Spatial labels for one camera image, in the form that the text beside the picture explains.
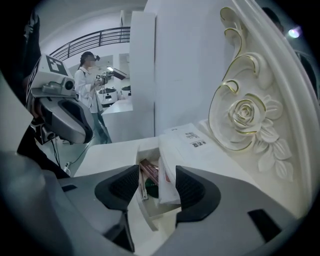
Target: balcony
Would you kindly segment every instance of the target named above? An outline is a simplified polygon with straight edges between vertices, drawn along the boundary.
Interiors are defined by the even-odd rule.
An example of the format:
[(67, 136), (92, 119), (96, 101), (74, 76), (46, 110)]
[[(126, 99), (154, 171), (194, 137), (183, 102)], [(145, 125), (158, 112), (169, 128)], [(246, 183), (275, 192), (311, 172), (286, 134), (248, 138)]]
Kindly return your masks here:
[(78, 37), (56, 49), (50, 56), (64, 61), (76, 54), (93, 48), (129, 42), (130, 27), (114, 27)]

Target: ornate white decoration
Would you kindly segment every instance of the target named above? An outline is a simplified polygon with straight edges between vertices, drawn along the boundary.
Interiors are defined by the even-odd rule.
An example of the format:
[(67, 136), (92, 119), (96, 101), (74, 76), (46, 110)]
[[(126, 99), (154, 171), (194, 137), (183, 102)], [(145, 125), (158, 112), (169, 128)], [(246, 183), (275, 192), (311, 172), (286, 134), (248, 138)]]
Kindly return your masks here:
[(241, 72), (249, 71), (253, 74), (253, 86), (265, 91), (273, 82), (273, 73), (262, 55), (245, 52), (247, 31), (236, 13), (225, 7), (220, 16), (222, 23), (230, 26), (224, 34), (234, 45), (234, 59), (214, 93), (208, 119), (210, 129), (220, 145), (228, 150), (253, 148), (255, 154), (262, 154), (257, 163), (260, 172), (275, 167), (280, 178), (293, 181), (293, 166), (286, 161), (292, 153), (273, 122), (282, 115), (282, 103), (270, 95), (259, 96), (254, 88), (244, 86), (247, 80), (236, 78)]

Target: pot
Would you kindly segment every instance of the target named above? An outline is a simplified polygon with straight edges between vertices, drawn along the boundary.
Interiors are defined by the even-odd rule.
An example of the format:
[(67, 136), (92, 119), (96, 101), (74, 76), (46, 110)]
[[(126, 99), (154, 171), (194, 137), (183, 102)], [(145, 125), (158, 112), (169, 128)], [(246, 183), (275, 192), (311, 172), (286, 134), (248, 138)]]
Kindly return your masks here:
[(118, 92), (114, 87), (101, 89), (98, 92), (98, 98), (102, 107), (108, 108), (118, 100)]
[(121, 88), (121, 94), (125, 99), (128, 99), (131, 96), (131, 85)]

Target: white jacket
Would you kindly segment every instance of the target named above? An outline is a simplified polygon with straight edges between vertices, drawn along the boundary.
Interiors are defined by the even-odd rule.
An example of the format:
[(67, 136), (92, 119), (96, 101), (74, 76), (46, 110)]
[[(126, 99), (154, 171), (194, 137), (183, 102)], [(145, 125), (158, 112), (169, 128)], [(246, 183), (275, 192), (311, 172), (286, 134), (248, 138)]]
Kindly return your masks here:
[(90, 90), (94, 82), (91, 73), (82, 66), (74, 74), (74, 89), (79, 95), (79, 101), (87, 106), (91, 113), (98, 113), (103, 108), (96, 90)]

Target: ceiling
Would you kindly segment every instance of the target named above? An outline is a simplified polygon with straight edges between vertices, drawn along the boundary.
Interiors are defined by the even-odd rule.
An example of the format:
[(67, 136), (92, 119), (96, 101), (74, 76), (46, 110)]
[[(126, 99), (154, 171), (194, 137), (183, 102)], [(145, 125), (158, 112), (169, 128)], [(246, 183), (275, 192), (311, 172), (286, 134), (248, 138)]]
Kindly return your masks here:
[(40, 41), (68, 23), (121, 10), (143, 10), (146, 3), (147, 0), (43, 0), (35, 8), (41, 20)]

